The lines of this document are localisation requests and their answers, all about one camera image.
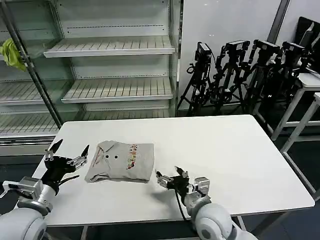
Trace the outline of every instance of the colorful print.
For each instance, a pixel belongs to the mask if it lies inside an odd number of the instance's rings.
[[[135,166],[135,162],[136,162],[136,155],[137,155],[137,149],[138,149],[138,145],[137,144],[131,144],[130,148],[129,148],[129,157],[128,157],[128,165],[127,165],[127,170],[128,169],[132,169]]]

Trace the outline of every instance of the tripod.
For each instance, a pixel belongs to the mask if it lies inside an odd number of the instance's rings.
[[[240,101],[240,106],[242,107],[242,110],[245,110],[245,104],[243,99],[243,93],[241,89],[241,85],[247,80],[250,70],[250,66],[248,62],[244,62],[244,58],[246,55],[246,52],[249,48],[250,41],[233,41],[227,43],[225,46],[221,48],[221,53],[217,57],[217,61],[215,64],[215,68],[217,70],[217,74],[213,76],[214,81],[214,89],[217,89],[214,93],[211,95],[211,103],[216,104],[214,115],[217,115],[221,111],[221,107],[226,104],[230,103],[232,100],[232,97],[235,97]],[[222,68],[221,62],[222,59],[228,54],[229,61],[224,65]],[[241,71],[244,70],[245,74],[243,77],[240,77]],[[221,79],[225,76],[226,77],[223,83],[223,86],[219,86]],[[230,87],[229,89],[229,83],[231,80],[231,76],[235,72],[234,76],[234,85]],[[235,95],[235,91],[238,90],[239,97]]]
[[[197,49],[194,56],[194,60],[196,61],[196,63],[195,65],[193,63],[190,63],[190,67],[187,69],[187,73],[192,74],[192,77],[177,105],[178,110],[183,100],[189,103],[187,117],[198,115],[201,107],[207,102],[207,83],[209,86],[211,85],[211,81],[209,78],[211,69],[211,55],[212,51],[205,43],[197,43]],[[193,87],[193,91],[191,99],[189,100],[187,99],[186,95],[191,86]]]
[[[285,55],[285,61],[282,64],[281,59]],[[265,105],[265,123],[268,123],[270,111],[274,108],[280,96],[284,97],[286,108],[288,108],[295,91],[299,86],[299,74],[307,67],[308,55],[304,47],[295,43],[283,42],[280,53],[277,55],[277,62],[270,69],[266,86],[262,94],[264,98],[262,103]],[[296,67],[301,59],[302,65]]]
[[[249,64],[252,63],[254,56],[256,54],[256,50],[259,48],[257,63],[253,65],[250,70],[250,73],[255,71],[255,75],[250,81],[249,86],[247,87],[247,92],[244,97],[244,101],[246,103],[246,112],[252,114],[253,108],[257,104],[258,100],[261,98],[262,89],[266,83],[268,73],[274,64],[268,64],[270,58],[277,54],[277,58],[275,59],[276,65],[281,64],[280,47],[274,45],[267,41],[260,41],[258,39],[254,40],[252,50],[249,57]]]

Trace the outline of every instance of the folded shirt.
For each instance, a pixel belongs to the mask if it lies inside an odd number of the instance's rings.
[[[150,180],[155,162],[153,143],[125,144],[103,141],[97,145],[85,176],[88,183],[101,180]]]

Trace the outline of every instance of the metal shelf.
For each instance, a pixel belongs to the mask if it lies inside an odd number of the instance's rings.
[[[173,98],[169,77],[79,79],[61,101],[65,104]]]
[[[45,86],[53,102],[68,88],[65,80],[46,81]],[[0,82],[0,106],[44,104],[33,81]]]
[[[49,113],[0,115],[0,138],[54,136],[58,130]]]
[[[168,36],[88,37],[61,40],[46,58],[172,54]]]
[[[83,121],[119,120],[119,119],[152,119],[169,118],[168,109],[156,110],[121,110],[121,111],[87,111]]]

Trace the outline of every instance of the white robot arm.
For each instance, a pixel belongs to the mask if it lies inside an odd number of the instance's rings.
[[[202,240],[258,240],[235,224],[227,210],[219,204],[212,203],[208,196],[210,181],[198,177],[194,184],[189,183],[188,172],[175,167],[178,176],[168,177],[156,172],[157,182],[166,189],[173,189],[181,196],[191,216],[191,223]]]
[[[24,177],[20,182],[4,181],[2,198],[8,191],[16,192],[20,198],[16,209],[0,215],[1,240],[41,240],[47,229],[44,217],[51,212],[52,199],[58,194],[59,186],[77,176],[62,178],[66,173],[73,173],[87,163],[89,145],[81,156],[67,158],[54,156],[62,140],[46,150],[45,166],[47,171],[41,179]]]

